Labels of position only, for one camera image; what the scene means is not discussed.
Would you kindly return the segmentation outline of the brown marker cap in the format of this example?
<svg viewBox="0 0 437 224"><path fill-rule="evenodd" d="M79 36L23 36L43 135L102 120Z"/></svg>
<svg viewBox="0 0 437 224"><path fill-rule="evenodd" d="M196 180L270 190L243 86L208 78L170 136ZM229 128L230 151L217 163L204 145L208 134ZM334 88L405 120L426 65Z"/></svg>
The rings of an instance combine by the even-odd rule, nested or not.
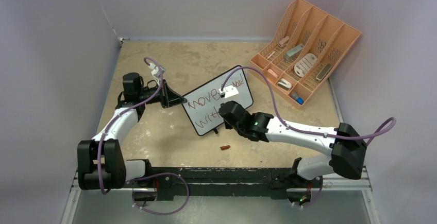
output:
<svg viewBox="0 0 437 224"><path fill-rule="evenodd" d="M221 146L220 149L221 150L227 150L230 148L230 145L225 145L225 146Z"/></svg>

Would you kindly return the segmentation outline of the black-framed whiteboard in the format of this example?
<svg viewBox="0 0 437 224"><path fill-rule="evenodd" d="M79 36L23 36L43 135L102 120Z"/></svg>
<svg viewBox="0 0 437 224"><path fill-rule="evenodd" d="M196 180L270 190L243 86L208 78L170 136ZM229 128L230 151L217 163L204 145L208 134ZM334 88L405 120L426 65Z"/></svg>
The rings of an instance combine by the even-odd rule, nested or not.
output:
<svg viewBox="0 0 437 224"><path fill-rule="evenodd" d="M223 124L219 108L225 99L220 97L219 88L225 80L227 86L230 85L238 90L239 104L246 109L253 105L254 100L245 72L238 70L229 77L229 74L237 68L238 65L184 94L183 97L187 102L182 106L197 135L203 136Z"/></svg>

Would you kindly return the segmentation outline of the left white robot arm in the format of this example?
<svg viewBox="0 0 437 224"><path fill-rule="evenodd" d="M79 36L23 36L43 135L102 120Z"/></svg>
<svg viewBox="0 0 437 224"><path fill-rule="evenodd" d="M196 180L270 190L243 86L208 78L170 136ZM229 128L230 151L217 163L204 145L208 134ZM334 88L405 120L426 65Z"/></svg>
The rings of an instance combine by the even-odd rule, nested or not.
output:
<svg viewBox="0 0 437 224"><path fill-rule="evenodd" d="M100 189L106 194L108 190L123 188L131 180L140 187L150 186L154 174L149 160L125 161L121 142L140 121L147 104L160 103L163 108L171 108L186 102L166 81L150 88L140 74L124 75L123 91L117 98L113 117L101 132L77 146L79 187Z"/></svg>

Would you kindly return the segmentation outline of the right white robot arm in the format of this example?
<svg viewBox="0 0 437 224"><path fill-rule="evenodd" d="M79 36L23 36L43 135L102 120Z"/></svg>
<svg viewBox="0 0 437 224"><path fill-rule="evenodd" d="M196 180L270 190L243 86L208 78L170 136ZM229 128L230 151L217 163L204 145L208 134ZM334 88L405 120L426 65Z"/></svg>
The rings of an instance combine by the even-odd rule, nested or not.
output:
<svg viewBox="0 0 437 224"><path fill-rule="evenodd" d="M295 160L289 173L289 179L295 186L333 173L346 179L361 179L367 145L349 124L316 127L281 122L268 113L250 114L235 101L222 104L218 113L226 129L233 129L251 141L282 142L319 152L316 156Z"/></svg>

